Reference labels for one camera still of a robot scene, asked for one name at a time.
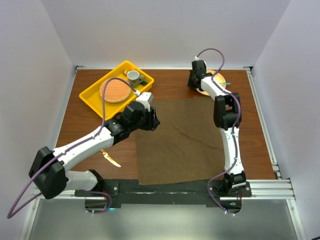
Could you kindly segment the gold butter knife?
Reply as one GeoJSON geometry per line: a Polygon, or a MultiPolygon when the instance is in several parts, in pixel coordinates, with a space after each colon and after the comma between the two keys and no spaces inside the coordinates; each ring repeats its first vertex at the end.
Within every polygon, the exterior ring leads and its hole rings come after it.
{"type": "Polygon", "coordinates": [[[100,150],[102,152],[103,157],[108,160],[111,164],[113,164],[114,166],[121,168],[122,166],[117,163],[104,149],[100,150]]]}

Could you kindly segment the brown cloth napkin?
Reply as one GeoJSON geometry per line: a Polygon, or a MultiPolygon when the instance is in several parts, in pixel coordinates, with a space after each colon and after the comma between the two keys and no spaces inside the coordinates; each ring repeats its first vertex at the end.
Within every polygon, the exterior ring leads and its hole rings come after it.
{"type": "Polygon", "coordinates": [[[154,131],[136,131],[138,182],[162,185],[210,179],[224,171],[223,140],[210,97],[155,101],[154,131]]]}

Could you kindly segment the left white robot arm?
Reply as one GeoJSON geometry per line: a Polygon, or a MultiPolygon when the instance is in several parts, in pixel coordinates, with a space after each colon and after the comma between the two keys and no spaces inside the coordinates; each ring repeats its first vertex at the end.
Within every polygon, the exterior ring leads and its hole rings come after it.
{"type": "Polygon", "coordinates": [[[127,139],[135,130],[154,131],[159,124],[155,107],[146,108],[133,101],[90,134],[53,150],[42,147],[28,175],[48,200],[68,190],[99,196],[104,190],[104,179],[95,170],[79,172],[72,168],[94,153],[127,139]]]}

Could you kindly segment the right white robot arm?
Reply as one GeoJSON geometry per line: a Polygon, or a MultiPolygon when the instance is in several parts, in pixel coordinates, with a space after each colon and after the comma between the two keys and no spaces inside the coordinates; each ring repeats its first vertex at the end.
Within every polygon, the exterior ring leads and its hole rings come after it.
{"type": "Polygon", "coordinates": [[[214,100],[213,121],[221,133],[225,157],[222,191],[233,197],[247,181],[239,144],[242,120],[240,95],[227,90],[216,80],[213,73],[207,72],[204,60],[196,57],[191,66],[187,86],[207,92],[214,100]]]}

